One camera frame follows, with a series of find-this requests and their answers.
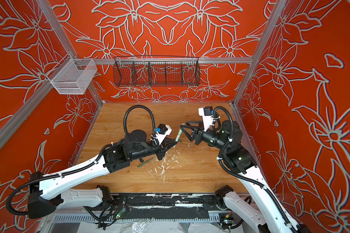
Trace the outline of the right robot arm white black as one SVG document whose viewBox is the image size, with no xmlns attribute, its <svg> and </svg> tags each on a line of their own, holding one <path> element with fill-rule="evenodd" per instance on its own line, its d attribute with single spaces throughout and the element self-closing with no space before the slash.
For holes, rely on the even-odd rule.
<svg viewBox="0 0 350 233">
<path fill-rule="evenodd" d="M 236 121 L 225 120 L 219 131 L 206 129 L 201 121 L 188 121 L 180 129 L 190 141 L 207 143 L 220 150 L 217 160 L 222 169 L 236 177 L 257 205 L 254 209 L 229 186 L 216 191 L 226 208 L 241 218 L 245 233 L 308 233 L 310 229 L 298 223 L 278 200 L 265 181 L 256 160 L 242 144 L 242 131 Z"/>
</svg>

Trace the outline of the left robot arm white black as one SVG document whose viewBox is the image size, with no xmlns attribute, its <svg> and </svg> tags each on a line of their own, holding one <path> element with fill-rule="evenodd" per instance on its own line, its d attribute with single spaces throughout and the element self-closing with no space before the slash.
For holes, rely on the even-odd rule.
<svg viewBox="0 0 350 233">
<path fill-rule="evenodd" d="M 160 140 L 161 144 L 154 147 L 146 142 L 144 134 L 139 131 L 135 133 L 136 135 L 127 134 L 117 143 L 104 146 L 94 158 L 67 170 L 55 174 L 32 174 L 28 198 L 29 218 L 41 218 L 54 212 L 63 203 L 61 193 L 67 188 L 129 167 L 136 159 L 156 155 L 161 160 L 177 144 L 175 139 L 164 136 Z"/>
</svg>

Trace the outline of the light green pen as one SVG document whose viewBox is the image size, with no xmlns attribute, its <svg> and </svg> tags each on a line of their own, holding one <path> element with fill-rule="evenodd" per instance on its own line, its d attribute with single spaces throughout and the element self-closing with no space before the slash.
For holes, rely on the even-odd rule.
<svg viewBox="0 0 350 233">
<path fill-rule="evenodd" d="M 181 134 L 182 134 L 182 130 L 179 129 L 178 134 L 177 134 L 177 137 L 176 137 L 176 142 L 179 141 Z"/>
</svg>

